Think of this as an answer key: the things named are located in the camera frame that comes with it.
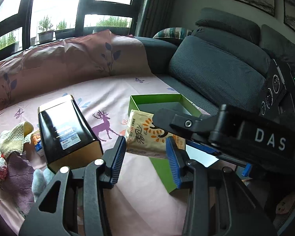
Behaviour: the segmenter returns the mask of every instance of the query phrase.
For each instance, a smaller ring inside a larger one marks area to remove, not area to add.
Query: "green box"
[[[155,113],[160,108],[167,108],[197,117],[201,115],[197,107],[181,94],[130,96],[128,115],[130,115],[131,110]],[[170,193],[175,190],[176,185],[173,181],[168,160],[159,158],[150,158],[150,160],[167,192]]]

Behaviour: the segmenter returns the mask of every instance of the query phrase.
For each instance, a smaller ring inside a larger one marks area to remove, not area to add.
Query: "black box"
[[[81,168],[103,155],[101,142],[93,133],[71,95],[38,108],[41,141],[48,168]]]

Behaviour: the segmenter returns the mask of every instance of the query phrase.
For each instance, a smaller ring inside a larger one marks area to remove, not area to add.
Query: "curtain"
[[[153,37],[168,28],[175,0],[144,0],[141,8],[136,36]]]

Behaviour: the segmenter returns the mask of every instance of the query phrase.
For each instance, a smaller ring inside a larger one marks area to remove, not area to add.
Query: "potted plant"
[[[18,51],[19,43],[13,32],[0,37],[0,61]]]
[[[65,20],[60,21],[56,27],[55,31],[56,39],[66,39],[69,37],[74,37],[74,29],[67,29],[67,22]]]
[[[130,31],[131,22],[128,22],[127,18],[118,16],[109,16],[96,23],[95,27],[84,28],[84,34],[91,34],[91,30],[94,33],[109,29],[113,34],[116,35],[128,35]]]
[[[39,27],[38,29],[42,32],[38,34],[39,43],[46,43],[51,42],[53,40],[53,24],[51,24],[51,21],[48,17],[48,15],[44,19],[39,21]]]
[[[36,44],[36,36],[35,37],[31,37],[30,39],[30,45],[34,46]]]

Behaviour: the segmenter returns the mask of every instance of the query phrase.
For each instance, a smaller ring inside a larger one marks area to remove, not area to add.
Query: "bed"
[[[38,129],[38,106],[71,94],[91,127],[102,123],[93,114],[108,114],[117,134],[99,133],[107,150],[124,134],[130,95],[161,93],[176,91],[151,73],[137,39],[107,30],[61,40],[0,62],[0,133],[24,121]],[[46,167],[35,152],[26,157],[34,169]],[[186,195],[168,194],[149,158],[127,153],[117,185],[104,192],[112,235],[181,235]],[[2,189],[0,214],[18,234],[24,218]]]

